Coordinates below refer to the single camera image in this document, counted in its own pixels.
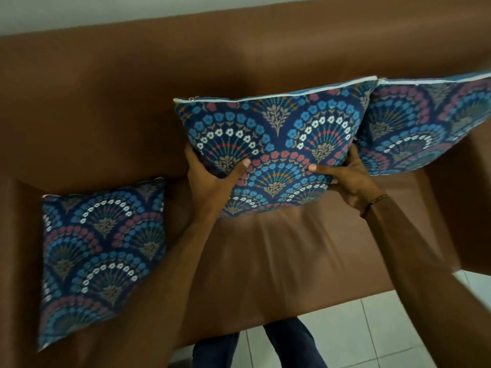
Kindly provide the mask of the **person's right forearm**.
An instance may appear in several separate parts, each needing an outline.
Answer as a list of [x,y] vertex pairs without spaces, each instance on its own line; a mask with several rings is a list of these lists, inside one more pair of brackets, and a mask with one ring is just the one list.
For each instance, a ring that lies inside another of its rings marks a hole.
[[491,368],[491,311],[386,197],[364,217],[390,279],[438,368]]

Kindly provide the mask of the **person's right hand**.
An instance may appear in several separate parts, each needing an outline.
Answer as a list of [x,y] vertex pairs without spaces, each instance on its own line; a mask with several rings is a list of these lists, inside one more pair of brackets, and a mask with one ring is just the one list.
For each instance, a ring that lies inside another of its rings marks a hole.
[[343,180],[335,179],[337,183],[332,188],[364,218],[370,207],[386,198],[387,194],[368,174],[354,144],[350,145],[341,167],[345,168],[346,177]]

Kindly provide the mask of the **brown sofa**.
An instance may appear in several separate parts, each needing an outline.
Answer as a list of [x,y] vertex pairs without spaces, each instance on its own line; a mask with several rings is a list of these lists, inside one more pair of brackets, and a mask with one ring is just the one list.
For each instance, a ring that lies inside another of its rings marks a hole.
[[[491,0],[312,0],[0,37],[0,368],[79,368],[109,322],[37,352],[41,197],[167,180],[188,223],[173,99],[491,66]],[[177,347],[392,290],[369,229],[332,192],[219,220]]]

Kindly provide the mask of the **person's blue trousers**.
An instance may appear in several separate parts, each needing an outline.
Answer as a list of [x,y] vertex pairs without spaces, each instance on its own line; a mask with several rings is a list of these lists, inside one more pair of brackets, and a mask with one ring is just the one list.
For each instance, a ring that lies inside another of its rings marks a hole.
[[[282,368],[328,368],[314,337],[298,317],[263,326]],[[192,368],[231,368],[240,333],[200,340],[193,347]]]

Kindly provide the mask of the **person's left forearm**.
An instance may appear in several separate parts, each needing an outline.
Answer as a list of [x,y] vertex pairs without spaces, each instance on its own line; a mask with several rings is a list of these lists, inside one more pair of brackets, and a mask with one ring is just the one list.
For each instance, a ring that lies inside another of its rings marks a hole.
[[215,220],[193,219],[122,314],[110,322],[84,368],[167,368]]

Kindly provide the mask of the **blue floral patterned cushion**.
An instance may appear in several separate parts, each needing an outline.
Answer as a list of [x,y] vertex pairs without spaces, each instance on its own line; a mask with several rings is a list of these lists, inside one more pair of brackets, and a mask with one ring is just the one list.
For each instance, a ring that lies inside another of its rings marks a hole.
[[163,178],[42,197],[38,351],[115,317],[166,253]]
[[332,176],[310,164],[343,164],[377,76],[268,96],[175,98],[198,157],[219,178],[251,160],[220,218],[303,205],[321,198]]
[[491,116],[491,71],[447,78],[380,78],[354,143],[371,176],[433,162]]

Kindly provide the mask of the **person's left hand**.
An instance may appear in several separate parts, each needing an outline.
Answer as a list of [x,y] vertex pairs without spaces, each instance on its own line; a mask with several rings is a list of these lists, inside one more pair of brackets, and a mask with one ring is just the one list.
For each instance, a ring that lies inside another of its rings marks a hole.
[[189,165],[187,178],[192,193],[194,216],[198,221],[213,226],[234,187],[221,188],[221,179],[206,170],[190,143],[186,144],[184,151]]

